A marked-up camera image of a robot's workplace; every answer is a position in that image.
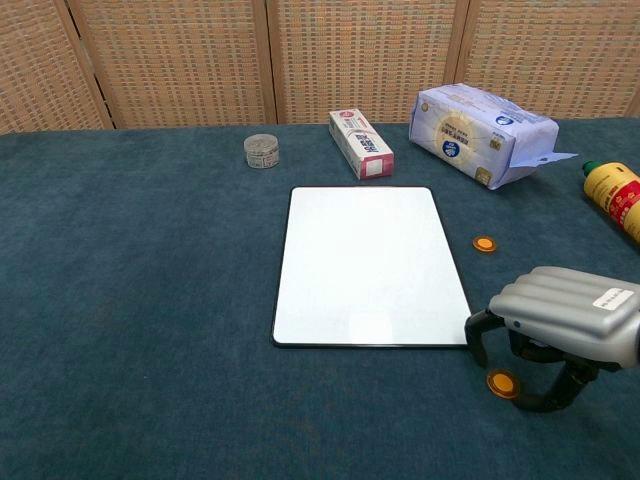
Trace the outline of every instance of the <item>tissue package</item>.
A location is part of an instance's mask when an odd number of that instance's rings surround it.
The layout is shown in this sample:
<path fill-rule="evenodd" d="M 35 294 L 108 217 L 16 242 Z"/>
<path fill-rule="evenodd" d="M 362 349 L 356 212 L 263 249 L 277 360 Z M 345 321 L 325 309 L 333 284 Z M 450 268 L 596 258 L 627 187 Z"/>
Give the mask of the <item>tissue package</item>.
<path fill-rule="evenodd" d="M 463 83 L 418 94 L 409 139 L 494 190 L 545 163 L 575 156 L 554 153 L 558 124 Z"/>

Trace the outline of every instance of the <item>yellow bottle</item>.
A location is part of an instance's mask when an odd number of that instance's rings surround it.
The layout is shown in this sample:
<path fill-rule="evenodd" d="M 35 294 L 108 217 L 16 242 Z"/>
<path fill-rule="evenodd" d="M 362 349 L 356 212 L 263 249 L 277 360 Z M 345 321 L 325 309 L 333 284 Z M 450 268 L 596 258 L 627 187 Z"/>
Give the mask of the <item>yellow bottle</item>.
<path fill-rule="evenodd" d="M 640 243 L 640 177 L 622 163 L 587 162 L 584 193 Z"/>

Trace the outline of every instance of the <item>table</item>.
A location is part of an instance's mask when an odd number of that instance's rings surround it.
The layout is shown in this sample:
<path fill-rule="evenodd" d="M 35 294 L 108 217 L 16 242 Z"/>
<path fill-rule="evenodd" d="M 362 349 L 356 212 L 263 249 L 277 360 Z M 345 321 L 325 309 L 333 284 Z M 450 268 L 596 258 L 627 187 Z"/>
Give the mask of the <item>table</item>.
<path fill-rule="evenodd" d="M 638 248 L 582 193 L 582 163 L 640 172 L 640 119 L 560 121 L 579 157 L 491 192 L 379 125 L 393 177 L 358 182 L 326 125 L 0 137 L 0 477 L 637 478 L 640 369 L 574 405 L 494 397 L 464 349 L 270 342 L 296 185 L 427 185 L 472 310 L 536 265 L 640 282 Z M 252 170 L 242 142 L 278 136 Z M 493 255 L 471 246 L 493 236 Z M 542 390 L 558 366 L 492 367 Z"/>

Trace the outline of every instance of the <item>red label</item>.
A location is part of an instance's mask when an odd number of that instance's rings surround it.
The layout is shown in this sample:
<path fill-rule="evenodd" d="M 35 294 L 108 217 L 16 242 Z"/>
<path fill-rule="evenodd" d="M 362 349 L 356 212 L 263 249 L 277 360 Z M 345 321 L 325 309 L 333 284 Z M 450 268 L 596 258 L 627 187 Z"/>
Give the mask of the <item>red label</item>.
<path fill-rule="evenodd" d="M 620 226 L 624 226 L 624 219 L 631 207 L 640 200 L 640 182 L 633 180 L 618 190 L 609 204 L 609 215 Z"/>

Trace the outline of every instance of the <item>jar lid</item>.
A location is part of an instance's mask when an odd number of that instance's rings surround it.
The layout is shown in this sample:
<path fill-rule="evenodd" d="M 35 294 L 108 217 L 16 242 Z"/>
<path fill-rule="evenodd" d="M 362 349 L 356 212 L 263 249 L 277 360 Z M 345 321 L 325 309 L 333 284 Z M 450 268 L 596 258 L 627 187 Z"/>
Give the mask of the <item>jar lid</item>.
<path fill-rule="evenodd" d="M 251 135 L 244 140 L 244 150 L 255 155 L 264 155 L 278 148 L 278 139 L 268 133 Z"/>

